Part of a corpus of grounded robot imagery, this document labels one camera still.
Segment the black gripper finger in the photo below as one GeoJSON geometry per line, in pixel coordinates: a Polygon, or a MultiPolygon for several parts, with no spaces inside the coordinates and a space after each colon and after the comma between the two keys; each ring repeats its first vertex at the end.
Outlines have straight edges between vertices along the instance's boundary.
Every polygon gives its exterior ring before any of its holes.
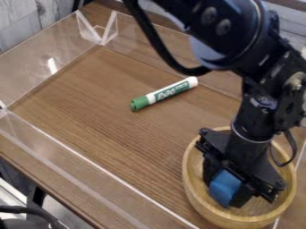
{"type": "Polygon", "coordinates": [[[217,174],[217,172],[227,167],[229,164],[229,161],[223,159],[219,160],[215,157],[205,157],[202,161],[202,182],[209,185],[209,182],[212,181],[213,176],[217,174]]]}
{"type": "Polygon", "coordinates": [[[229,206],[233,208],[240,208],[248,200],[257,196],[260,184],[257,182],[243,182],[237,188],[237,191],[233,193],[229,206]]]}

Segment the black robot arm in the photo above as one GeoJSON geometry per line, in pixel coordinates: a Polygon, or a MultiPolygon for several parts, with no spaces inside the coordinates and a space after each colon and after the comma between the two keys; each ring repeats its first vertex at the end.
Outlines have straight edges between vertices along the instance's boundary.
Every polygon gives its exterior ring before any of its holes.
{"type": "Polygon", "coordinates": [[[287,183],[271,142],[306,123],[306,59],[279,34],[277,14],[261,0],[153,0],[188,34],[198,65],[170,55],[138,0],[121,0],[154,52],[178,73],[231,71],[243,79],[243,100],[227,132],[200,129],[202,182],[224,207],[252,197],[273,201],[287,183]]]}

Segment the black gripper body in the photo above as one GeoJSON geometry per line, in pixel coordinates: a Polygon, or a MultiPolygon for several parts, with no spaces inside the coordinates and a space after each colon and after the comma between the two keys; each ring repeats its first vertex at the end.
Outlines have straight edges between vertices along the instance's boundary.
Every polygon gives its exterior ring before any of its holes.
{"type": "Polygon", "coordinates": [[[276,195],[285,189],[287,183],[267,158],[271,151],[271,133],[245,131],[231,128],[229,132],[201,128],[194,148],[202,161],[205,157],[228,160],[227,170],[240,181],[257,182],[259,194],[267,202],[272,202],[276,195]]]}

